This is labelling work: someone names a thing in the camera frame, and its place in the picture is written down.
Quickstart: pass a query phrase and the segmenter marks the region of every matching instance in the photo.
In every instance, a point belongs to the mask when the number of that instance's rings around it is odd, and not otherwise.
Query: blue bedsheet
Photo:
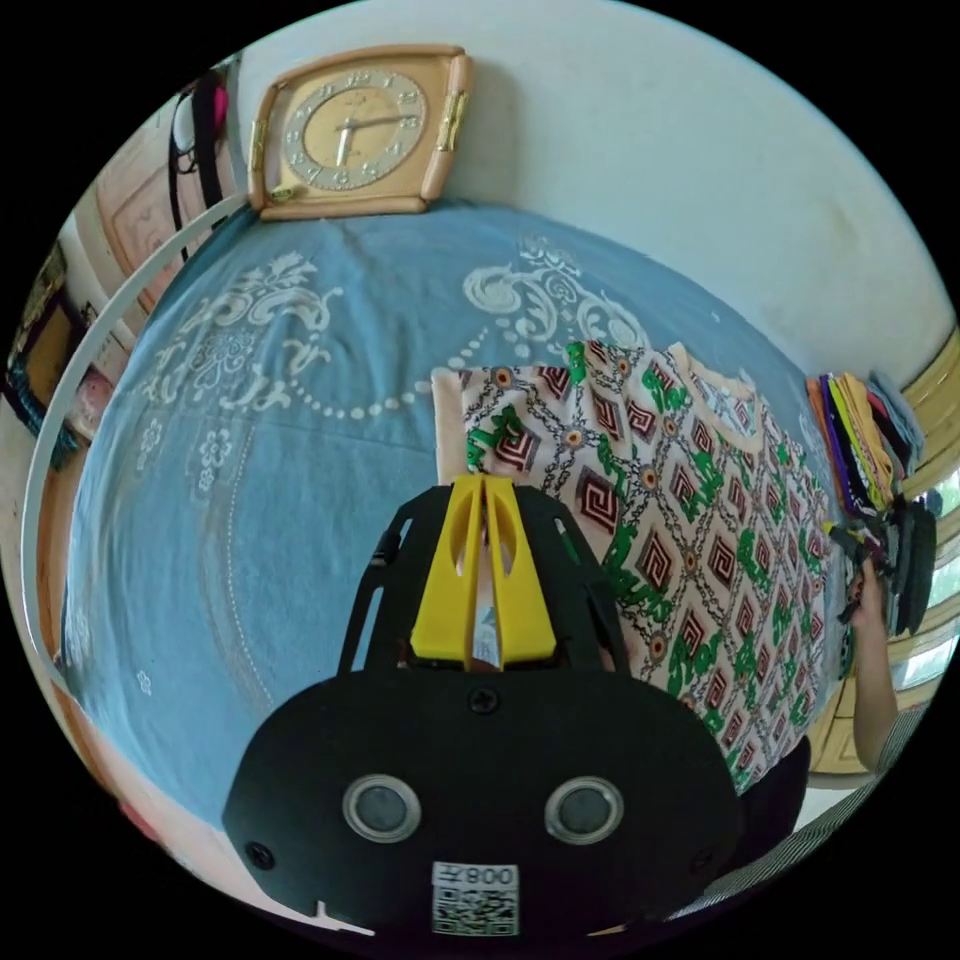
[[[232,217],[152,314],[80,484],[63,670],[96,726],[219,826],[251,736],[333,674],[379,534],[436,482],[431,370],[550,362],[585,338],[680,341],[752,377],[832,495],[800,370],[636,252],[468,204]],[[831,674],[838,655],[839,636]]]

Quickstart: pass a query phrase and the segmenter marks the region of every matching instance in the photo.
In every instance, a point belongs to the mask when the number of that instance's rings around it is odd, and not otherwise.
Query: yellow clip
[[[484,504],[493,569],[500,668],[549,659],[556,649],[513,483],[464,476],[453,484],[410,644],[424,660],[469,669],[477,607]],[[504,552],[510,566],[504,566]]]
[[[477,570],[483,532],[483,477],[454,481],[420,612],[410,636],[423,660],[469,664],[477,611]],[[457,570],[461,554],[461,571]]]

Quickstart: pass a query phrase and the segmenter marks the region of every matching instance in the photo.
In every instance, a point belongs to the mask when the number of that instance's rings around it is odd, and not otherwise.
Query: stack of fabric
[[[876,371],[866,382],[848,373],[810,379],[807,393],[844,510],[861,518],[888,510],[923,459],[923,431],[910,405]]]

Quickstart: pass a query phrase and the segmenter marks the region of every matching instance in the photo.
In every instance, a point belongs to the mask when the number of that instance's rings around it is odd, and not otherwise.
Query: window
[[[943,497],[943,516],[960,507],[960,468],[933,489]]]
[[[933,572],[933,585],[930,588],[928,607],[935,607],[938,603],[960,593],[960,557],[954,557],[948,564]]]
[[[953,656],[953,651],[957,649],[958,640],[960,637],[954,635],[952,640],[941,643],[939,647],[927,650],[926,653],[919,653],[902,663],[894,664],[890,671],[893,675],[894,689],[902,693],[904,690],[919,687],[941,676],[950,665],[950,658]]]

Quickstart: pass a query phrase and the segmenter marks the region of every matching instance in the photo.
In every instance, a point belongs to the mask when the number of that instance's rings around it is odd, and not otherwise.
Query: screw
[[[493,713],[500,706],[500,697],[489,687],[479,687],[471,692],[467,704],[474,713]]]
[[[262,843],[251,841],[244,849],[250,862],[261,870],[272,870],[277,865],[273,854]]]
[[[713,850],[709,847],[706,850],[701,850],[691,861],[690,863],[690,872],[699,873],[701,870],[704,870],[710,865],[713,861]]]

